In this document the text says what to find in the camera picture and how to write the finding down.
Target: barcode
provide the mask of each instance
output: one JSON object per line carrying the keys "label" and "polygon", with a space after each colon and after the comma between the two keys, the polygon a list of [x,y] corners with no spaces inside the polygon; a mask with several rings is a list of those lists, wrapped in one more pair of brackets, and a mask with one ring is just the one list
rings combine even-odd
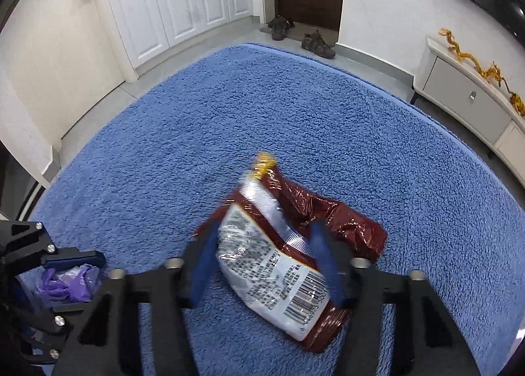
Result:
{"label": "barcode", "polygon": [[326,296],[325,280],[321,275],[312,271],[292,298],[284,314],[301,325],[306,325],[319,308],[319,304]]}

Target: purple package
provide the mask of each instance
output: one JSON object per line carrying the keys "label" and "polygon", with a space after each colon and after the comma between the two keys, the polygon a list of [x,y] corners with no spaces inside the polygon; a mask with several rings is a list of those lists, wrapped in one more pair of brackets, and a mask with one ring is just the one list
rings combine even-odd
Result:
{"label": "purple package", "polygon": [[100,269],[85,263],[67,271],[46,269],[37,281],[36,294],[60,302],[89,302],[98,288]]}

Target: shoe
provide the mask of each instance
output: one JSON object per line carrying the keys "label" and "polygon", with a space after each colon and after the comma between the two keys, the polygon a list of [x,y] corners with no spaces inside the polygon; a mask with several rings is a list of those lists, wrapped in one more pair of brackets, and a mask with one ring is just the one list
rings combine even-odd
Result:
{"label": "shoe", "polygon": [[330,49],[318,30],[313,34],[304,34],[304,36],[301,41],[301,47],[303,49],[311,51],[325,59],[333,59],[335,57],[335,51]]}
{"label": "shoe", "polygon": [[294,26],[292,20],[288,21],[281,16],[275,17],[268,23],[268,27],[271,28],[271,39],[274,41],[282,41],[286,36],[288,29],[293,28]]}

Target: fluffy blue rug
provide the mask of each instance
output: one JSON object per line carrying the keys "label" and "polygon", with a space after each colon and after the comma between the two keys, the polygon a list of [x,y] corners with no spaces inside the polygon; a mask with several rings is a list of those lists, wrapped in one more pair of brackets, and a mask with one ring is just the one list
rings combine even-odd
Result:
{"label": "fluffy blue rug", "polygon": [[[245,44],[182,70],[102,129],[32,218],[59,246],[101,250],[110,268],[151,269],[180,254],[259,150],[289,178],[381,223],[380,268],[427,273],[481,374],[496,375],[525,309],[525,214],[441,126],[313,60]],[[203,375],[330,375],[342,340],[303,352],[220,275],[186,316]],[[384,332],[381,375],[391,313]],[[148,341],[143,355],[152,374]]]}

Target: snack bag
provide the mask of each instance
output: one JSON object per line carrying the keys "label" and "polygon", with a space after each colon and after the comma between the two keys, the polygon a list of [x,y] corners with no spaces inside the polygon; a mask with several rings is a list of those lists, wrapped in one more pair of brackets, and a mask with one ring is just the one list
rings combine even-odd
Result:
{"label": "snack bag", "polygon": [[222,221],[216,256],[229,285],[249,308],[307,351],[322,352],[348,310],[330,301],[309,246],[310,224],[325,219],[342,246],[372,262],[387,234],[347,205],[285,179],[276,164],[269,154],[259,154],[254,171],[212,214],[210,220]]}

